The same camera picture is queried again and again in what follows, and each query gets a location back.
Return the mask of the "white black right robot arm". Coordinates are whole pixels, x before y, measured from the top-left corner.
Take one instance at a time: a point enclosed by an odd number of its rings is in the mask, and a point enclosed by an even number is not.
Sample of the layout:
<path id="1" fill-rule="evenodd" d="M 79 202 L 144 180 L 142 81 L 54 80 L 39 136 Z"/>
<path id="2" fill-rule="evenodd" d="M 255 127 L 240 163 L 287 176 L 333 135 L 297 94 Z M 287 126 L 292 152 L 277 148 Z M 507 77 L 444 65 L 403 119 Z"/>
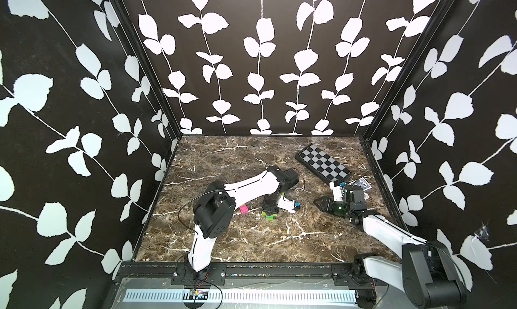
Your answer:
<path id="1" fill-rule="evenodd" d="M 443 243 L 413 235 L 368 208 L 360 186 L 339 185 L 331 190 L 331 196 L 315 199 L 320 211 L 347 218 L 400 258 L 396 263 L 376 255 L 358 255 L 361 274 L 404 292 L 416 308 L 459 306 L 467 301 L 467 281 Z"/>

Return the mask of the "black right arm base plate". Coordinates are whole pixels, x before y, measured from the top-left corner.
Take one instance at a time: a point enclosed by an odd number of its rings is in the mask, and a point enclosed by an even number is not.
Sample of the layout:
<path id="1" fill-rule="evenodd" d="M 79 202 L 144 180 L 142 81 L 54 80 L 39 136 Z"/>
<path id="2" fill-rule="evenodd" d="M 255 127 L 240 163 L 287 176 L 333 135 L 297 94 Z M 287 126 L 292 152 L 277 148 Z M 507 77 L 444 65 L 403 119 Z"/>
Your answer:
<path id="1" fill-rule="evenodd" d="M 371 278 L 365 269 L 357 263 L 339 263 L 331 265 L 331 277 L 336 286 L 375 288 L 384 286 L 380 280 Z"/>

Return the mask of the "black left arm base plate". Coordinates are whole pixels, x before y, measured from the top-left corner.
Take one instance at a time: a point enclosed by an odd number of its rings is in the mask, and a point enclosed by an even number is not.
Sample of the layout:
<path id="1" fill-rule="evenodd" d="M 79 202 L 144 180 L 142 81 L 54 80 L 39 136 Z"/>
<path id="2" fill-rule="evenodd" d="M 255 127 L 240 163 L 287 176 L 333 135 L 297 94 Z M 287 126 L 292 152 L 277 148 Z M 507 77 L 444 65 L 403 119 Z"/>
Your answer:
<path id="1" fill-rule="evenodd" d="M 197 286 L 199 284 L 214 284 L 223 286 L 226 280 L 227 266 L 221 263 L 210 263 L 206 268 L 195 271 L 189 262 L 179 263 L 171 280 L 172 286 Z"/>

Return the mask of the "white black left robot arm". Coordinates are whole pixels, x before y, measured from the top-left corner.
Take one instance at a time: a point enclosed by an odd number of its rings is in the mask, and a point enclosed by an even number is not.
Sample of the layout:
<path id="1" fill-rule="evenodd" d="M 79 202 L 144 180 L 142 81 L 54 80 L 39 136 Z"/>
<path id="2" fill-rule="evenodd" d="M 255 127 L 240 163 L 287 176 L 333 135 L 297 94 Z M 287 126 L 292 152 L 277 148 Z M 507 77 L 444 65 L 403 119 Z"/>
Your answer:
<path id="1" fill-rule="evenodd" d="M 249 201 L 262 197 L 262 213 L 269 220 L 274 219 L 280 210 L 289 213 L 300 210 L 296 200 L 285 196 L 298 183 L 299 175 L 294 169 L 281 170 L 278 166 L 269 166 L 258 175 L 240 182 L 212 182 L 193 205 L 195 235 L 187 255 L 191 270 L 199 273 L 209 267 L 217 237 L 228 229 L 235 210 Z"/>

